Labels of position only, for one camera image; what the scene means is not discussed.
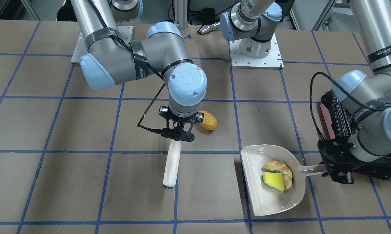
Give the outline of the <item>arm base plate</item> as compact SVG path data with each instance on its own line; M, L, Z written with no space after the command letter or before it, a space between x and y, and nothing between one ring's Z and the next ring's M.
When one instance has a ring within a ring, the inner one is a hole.
M229 42L231 65L239 69L283 69L277 37L265 43L253 41L251 38Z

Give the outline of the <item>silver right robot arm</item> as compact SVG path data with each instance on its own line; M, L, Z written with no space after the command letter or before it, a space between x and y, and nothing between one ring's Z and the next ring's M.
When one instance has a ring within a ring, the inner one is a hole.
M106 0L72 0L87 53L80 67L92 89L106 89L152 74L164 81L168 106L159 115L163 129L146 128L164 138L192 142L193 126L203 121L197 108L207 89L205 72L191 59L180 31L171 22L152 26L144 40L124 41Z

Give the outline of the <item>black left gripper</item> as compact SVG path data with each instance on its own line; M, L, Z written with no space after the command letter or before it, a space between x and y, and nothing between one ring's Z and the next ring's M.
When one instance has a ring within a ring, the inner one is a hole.
M343 185L353 184L351 173L368 164L353 156L350 152L350 144L336 145L334 140L320 139L317 142L322 162L327 170L322 177L329 176L333 182Z

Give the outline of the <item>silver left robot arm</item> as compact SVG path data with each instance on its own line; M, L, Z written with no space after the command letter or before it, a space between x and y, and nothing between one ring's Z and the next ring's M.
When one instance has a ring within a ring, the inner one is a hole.
M349 0L368 52L373 76L350 71L333 84L328 109L333 120L349 113L356 132L317 143L325 166L322 176L352 184L352 172L391 180L391 0Z

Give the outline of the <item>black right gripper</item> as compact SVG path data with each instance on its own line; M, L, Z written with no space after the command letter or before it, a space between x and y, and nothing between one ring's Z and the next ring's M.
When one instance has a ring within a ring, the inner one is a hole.
M194 124L203 121L203 113L201 112L196 112L189 117L179 117L173 114L167 106L160 106L159 115L166 119L166 128L160 129L159 134L175 141L194 141L195 136L191 130Z

